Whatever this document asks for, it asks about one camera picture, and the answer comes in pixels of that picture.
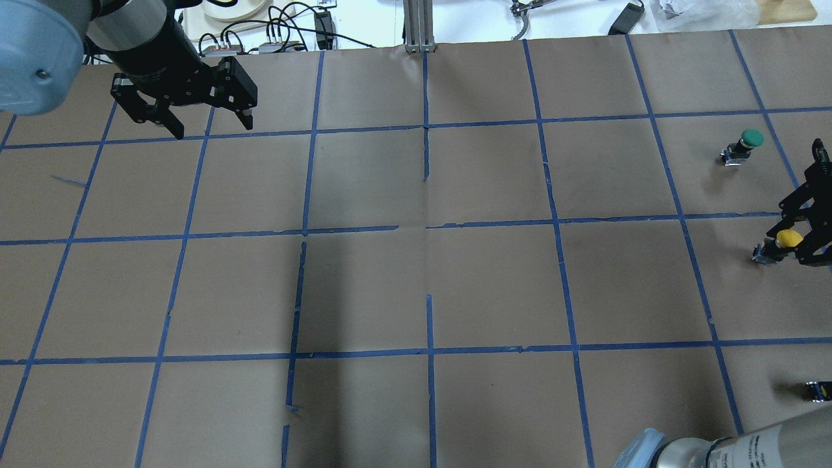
metal post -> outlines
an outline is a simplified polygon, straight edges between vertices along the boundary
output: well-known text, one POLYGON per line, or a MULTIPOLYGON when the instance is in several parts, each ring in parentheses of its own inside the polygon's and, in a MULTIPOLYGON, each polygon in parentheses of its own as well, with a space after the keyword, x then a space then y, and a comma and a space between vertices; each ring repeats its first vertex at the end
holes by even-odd
POLYGON ((404 48, 433 52, 433 0, 404 0, 404 48))

